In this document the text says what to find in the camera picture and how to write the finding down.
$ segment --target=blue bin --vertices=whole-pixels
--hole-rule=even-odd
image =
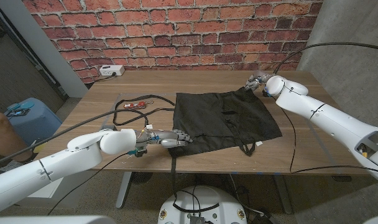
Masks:
[[[45,139],[52,136],[62,124],[62,121],[43,102],[36,98],[29,98],[22,102],[34,105],[25,116],[8,117],[15,132],[30,146],[37,139]]]

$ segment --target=table top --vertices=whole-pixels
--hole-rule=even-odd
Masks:
[[[74,124],[111,111],[118,100],[130,100],[142,95],[159,95],[175,102],[176,93],[224,93],[242,87],[252,71],[125,71],[123,76],[106,82],[95,83],[76,108],[70,113],[57,132]],[[308,72],[279,72],[279,75],[299,82],[309,89],[309,96],[339,108],[318,81]],[[264,141],[251,157],[238,147],[177,159],[177,172],[238,173],[238,174],[289,174],[293,156],[294,133],[289,120],[275,104],[273,98],[262,96],[258,89],[255,95],[262,100],[276,120],[282,137]],[[155,108],[173,108],[159,99],[147,105],[142,112]],[[287,112],[297,132],[297,150],[292,171],[320,166],[353,165],[359,163],[351,153],[331,136],[299,115]],[[118,114],[118,123],[136,117],[136,113]],[[158,111],[148,116],[155,129],[172,129],[173,111]],[[100,118],[76,128],[47,143],[37,156],[38,159],[66,149],[67,143],[80,135],[99,131],[102,124],[113,124],[113,115]],[[142,129],[144,120],[140,119],[121,128]],[[105,169],[121,169],[142,172],[170,172],[171,156],[161,145],[148,145],[147,154],[140,158],[122,156]],[[100,169],[116,155],[103,154],[103,161],[94,169]],[[333,168],[302,172],[301,174],[366,174],[361,169]]]

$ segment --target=power strip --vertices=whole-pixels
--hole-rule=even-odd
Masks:
[[[125,69],[122,65],[103,65],[100,69],[102,76],[111,76],[113,72],[116,72],[116,75],[122,75]]]

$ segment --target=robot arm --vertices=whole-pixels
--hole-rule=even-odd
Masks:
[[[147,144],[165,147],[184,146],[191,142],[184,132],[148,130],[142,134],[133,129],[102,130],[72,139],[67,149],[0,174],[0,211],[38,191],[49,183],[68,175],[88,170],[107,154],[138,153]]]
[[[264,83],[268,94],[280,95],[276,101],[278,106],[309,119],[346,146],[362,166],[378,170],[378,127],[363,123],[324,102],[307,96],[308,89],[305,86],[278,75],[256,72],[245,87],[255,90]],[[378,172],[369,172],[378,179]]]

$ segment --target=brick wallpaper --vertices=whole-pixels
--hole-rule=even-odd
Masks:
[[[83,82],[127,70],[272,69],[306,45],[322,2],[22,0]],[[294,70],[301,55],[285,63]]]

